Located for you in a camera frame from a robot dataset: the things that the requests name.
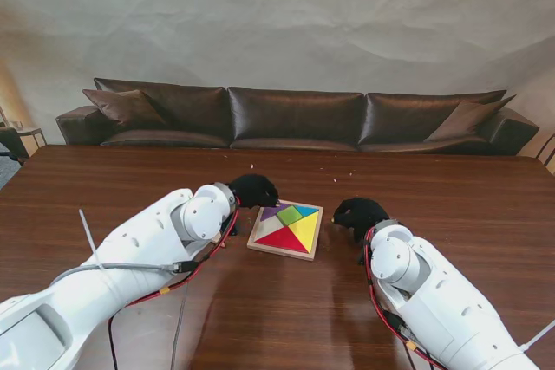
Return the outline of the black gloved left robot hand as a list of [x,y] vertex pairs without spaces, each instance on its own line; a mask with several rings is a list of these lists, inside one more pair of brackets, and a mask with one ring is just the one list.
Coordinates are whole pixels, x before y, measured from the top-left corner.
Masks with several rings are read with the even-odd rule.
[[276,186],[264,175],[246,174],[227,185],[241,208],[274,207],[279,204]]

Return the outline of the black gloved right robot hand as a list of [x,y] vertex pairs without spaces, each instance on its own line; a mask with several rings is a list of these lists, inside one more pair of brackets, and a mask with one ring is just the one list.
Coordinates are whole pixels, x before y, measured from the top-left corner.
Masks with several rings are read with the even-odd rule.
[[332,222],[352,229],[354,241],[359,243],[368,230],[389,219],[388,213],[376,201],[356,197],[342,201],[333,214]]

